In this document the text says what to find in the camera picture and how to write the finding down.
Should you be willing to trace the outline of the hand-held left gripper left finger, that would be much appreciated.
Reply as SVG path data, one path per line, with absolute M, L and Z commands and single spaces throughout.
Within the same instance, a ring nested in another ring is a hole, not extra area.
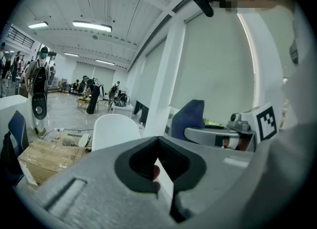
M 115 161 L 144 139 L 85 155 L 36 190 L 21 182 L 15 192 L 27 210 L 50 229 L 171 229 L 176 226 L 155 193 L 128 188 Z

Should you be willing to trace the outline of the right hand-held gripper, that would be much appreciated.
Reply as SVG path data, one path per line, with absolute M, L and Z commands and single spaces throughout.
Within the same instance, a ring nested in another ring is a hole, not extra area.
M 258 145 L 278 133 L 274 109 L 269 102 L 242 113 L 233 113 L 226 127 L 186 128 L 190 142 L 223 149 L 254 152 Z

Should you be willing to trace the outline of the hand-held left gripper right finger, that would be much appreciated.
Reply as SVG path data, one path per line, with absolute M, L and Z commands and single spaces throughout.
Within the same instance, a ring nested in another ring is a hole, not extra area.
M 247 168 L 253 152 L 223 149 L 158 137 L 161 190 L 167 202 L 167 229 L 205 211 L 228 191 Z

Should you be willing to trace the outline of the dark blue cloth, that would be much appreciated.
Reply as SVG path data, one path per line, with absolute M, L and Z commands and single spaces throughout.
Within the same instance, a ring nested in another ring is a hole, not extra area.
M 184 133 L 186 128 L 204 128 L 204 100 L 193 99 L 183 106 L 172 118 L 171 137 L 187 140 Z

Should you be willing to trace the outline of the white bathtub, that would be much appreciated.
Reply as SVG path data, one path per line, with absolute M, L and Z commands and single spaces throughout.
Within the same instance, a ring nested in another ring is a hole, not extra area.
M 139 129 L 139 124 L 131 118 L 120 114 L 103 115 L 99 117 L 94 124 L 92 151 L 97 151 L 143 137 L 144 128 L 142 130 Z M 157 178 L 160 183 L 159 196 L 163 196 L 166 200 L 171 200 L 173 182 L 167 175 L 167 172 L 159 159 L 155 161 L 155 165 L 160 168 L 160 174 Z

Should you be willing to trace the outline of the person's left hand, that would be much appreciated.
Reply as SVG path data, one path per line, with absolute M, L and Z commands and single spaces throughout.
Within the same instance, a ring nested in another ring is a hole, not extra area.
M 154 171 L 153 171 L 153 184 L 156 187 L 156 193 L 160 190 L 160 183 L 158 182 L 157 178 L 160 174 L 160 168 L 157 165 L 154 165 Z

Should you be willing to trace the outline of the large cardboard box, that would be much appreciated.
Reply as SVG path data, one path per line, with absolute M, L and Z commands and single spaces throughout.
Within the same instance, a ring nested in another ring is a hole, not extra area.
M 89 152 L 86 147 L 63 146 L 37 139 L 17 159 L 28 184 L 40 186 Z

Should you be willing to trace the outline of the white oval lid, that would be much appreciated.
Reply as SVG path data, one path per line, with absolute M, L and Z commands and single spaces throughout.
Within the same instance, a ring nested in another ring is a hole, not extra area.
M 89 134 L 83 134 L 81 136 L 80 140 L 78 141 L 78 146 L 79 147 L 90 147 L 90 145 L 89 145 L 90 139 L 91 139 L 91 136 Z

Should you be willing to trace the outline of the white roller blind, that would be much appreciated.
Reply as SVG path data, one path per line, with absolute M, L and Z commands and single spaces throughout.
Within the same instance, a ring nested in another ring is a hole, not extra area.
M 166 40 L 162 41 L 147 56 L 141 74 L 136 100 L 147 108 L 150 107 L 153 90 Z
M 170 105 L 181 109 L 193 99 L 205 102 L 204 118 L 224 125 L 251 109 L 253 61 L 238 15 L 217 9 L 187 23 Z

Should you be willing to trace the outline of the white counter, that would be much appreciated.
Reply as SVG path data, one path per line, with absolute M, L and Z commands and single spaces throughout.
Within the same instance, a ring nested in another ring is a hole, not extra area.
M 132 113 L 134 112 L 134 106 L 132 104 L 128 104 L 125 107 L 123 106 L 115 106 L 114 104 L 111 106 L 113 114 L 120 114 L 132 118 Z

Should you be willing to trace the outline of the low wooden table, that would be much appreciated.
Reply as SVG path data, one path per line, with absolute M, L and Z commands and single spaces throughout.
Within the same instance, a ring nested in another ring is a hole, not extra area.
M 88 97 L 88 98 L 84 98 L 84 97 L 80 97 L 76 100 L 76 103 L 77 103 L 77 107 L 79 106 L 88 106 L 90 104 L 90 101 L 91 99 Z

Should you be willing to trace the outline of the dark blue chair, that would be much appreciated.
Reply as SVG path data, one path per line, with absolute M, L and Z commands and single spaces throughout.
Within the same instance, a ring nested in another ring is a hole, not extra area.
M 16 110 L 8 123 L 8 129 L 17 142 L 17 150 L 21 154 L 28 146 L 28 136 L 26 130 L 26 121 L 24 116 Z

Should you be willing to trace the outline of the person's white shirt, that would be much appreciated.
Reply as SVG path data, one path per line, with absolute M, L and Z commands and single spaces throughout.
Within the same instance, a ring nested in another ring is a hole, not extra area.
M 288 100 L 283 130 L 317 123 L 317 37 L 300 5 L 294 6 L 294 40 L 289 50 L 294 70 L 282 87 Z

